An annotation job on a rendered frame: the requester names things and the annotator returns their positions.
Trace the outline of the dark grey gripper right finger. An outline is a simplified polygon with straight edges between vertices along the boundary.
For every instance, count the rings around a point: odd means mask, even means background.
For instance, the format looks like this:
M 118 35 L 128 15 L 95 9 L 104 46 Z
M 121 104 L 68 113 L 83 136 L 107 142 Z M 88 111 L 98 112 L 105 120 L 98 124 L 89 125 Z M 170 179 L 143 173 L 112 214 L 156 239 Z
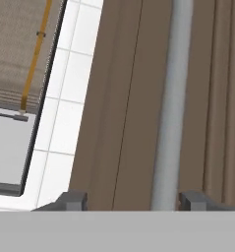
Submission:
M 235 207 L 214 202 L 203 192 L 187 191 L 179 194 L 182 211 L 235 211 Z

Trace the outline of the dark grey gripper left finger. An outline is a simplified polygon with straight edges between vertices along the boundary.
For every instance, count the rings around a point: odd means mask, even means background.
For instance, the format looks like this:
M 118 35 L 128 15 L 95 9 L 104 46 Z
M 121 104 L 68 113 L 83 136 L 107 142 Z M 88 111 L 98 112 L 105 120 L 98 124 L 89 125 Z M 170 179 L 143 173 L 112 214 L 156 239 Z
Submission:
M 63 192 L 55 202 L 46 204 L 37 211 L 86 211 L 88 209 L 88 194 L 80 191 Z

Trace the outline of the brown cabinet door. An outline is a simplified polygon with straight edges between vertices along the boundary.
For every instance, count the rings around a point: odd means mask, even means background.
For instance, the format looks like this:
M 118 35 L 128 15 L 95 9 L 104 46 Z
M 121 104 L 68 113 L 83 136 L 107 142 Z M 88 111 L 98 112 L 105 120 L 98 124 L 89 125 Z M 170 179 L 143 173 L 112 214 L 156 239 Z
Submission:
M 173 0 L 103 0 L 70 185 L 149 211 Z M 235 207 L 235 0 L 194 0 L 179 194 Z

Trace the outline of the window with woven blind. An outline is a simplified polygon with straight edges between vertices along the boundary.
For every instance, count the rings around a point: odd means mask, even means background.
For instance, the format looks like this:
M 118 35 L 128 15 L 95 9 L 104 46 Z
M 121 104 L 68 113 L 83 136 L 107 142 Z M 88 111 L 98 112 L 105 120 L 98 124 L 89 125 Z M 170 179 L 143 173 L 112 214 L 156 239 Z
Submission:
M 68 0 L 0 0 L 0 195 L 23 195 Z

